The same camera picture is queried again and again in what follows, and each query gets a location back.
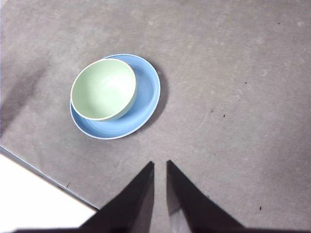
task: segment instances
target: floor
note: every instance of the floor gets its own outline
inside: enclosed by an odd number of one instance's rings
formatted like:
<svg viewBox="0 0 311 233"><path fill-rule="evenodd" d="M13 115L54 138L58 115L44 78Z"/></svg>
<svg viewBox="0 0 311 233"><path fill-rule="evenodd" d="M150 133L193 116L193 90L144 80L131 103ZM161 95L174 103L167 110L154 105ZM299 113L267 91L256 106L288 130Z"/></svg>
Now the floor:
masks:
<svg viewBox="0 0 311 233"><path fill-rule="evenodd" d="M26 228L78 227L95 213L2 154L0 184L0 233Z"/></svg>
<svg viewBox="0 0 311 233"><path fill-rule="evenodd" d="M153 161L151 233L170 232L167 160L244 226L310 230L310 28L310 0L8 0L0 145L97 208ZM149 61L161 94L138 131L102 141L73 123L70 88L116 53Z"/></svg>

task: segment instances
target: green bowl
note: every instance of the green bowl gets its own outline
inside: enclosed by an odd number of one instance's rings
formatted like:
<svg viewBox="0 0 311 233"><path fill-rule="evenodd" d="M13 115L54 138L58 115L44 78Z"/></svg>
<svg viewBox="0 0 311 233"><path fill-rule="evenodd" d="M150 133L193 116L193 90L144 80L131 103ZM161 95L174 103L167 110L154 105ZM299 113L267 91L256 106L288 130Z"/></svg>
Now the green bowl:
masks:
<svg viewBox="0 0 311 233"><path fill-rule="evenodd" d="M118 59L103 59L88 65L72 84L74 110L90 120L115 120L126 114L136 98L132 68Z"/></svg>

